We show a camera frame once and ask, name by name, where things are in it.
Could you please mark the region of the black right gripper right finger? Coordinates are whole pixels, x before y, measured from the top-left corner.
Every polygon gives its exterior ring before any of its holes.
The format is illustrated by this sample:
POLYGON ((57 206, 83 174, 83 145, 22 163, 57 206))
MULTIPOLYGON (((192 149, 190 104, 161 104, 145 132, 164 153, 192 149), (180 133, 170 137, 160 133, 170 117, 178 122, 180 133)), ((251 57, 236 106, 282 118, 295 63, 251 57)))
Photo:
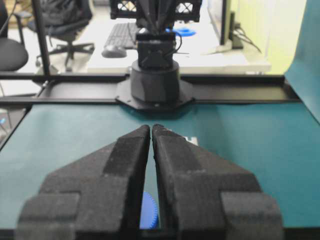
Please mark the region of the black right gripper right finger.
POLYGON ((252 172, 160 124, 152 143, 161 222, 180 240, 284 238, 278 204, 252 172))

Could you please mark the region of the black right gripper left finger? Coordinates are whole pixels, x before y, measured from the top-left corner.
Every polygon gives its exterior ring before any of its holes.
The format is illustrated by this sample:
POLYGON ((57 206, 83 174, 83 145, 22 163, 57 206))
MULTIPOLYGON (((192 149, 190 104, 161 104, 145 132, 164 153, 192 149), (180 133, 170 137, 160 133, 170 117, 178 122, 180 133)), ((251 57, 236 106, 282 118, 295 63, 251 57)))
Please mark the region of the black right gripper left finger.
POLYGON ((118 240, 140 225, 150 128, 49 173, 18 218, 17 240, 118 240))

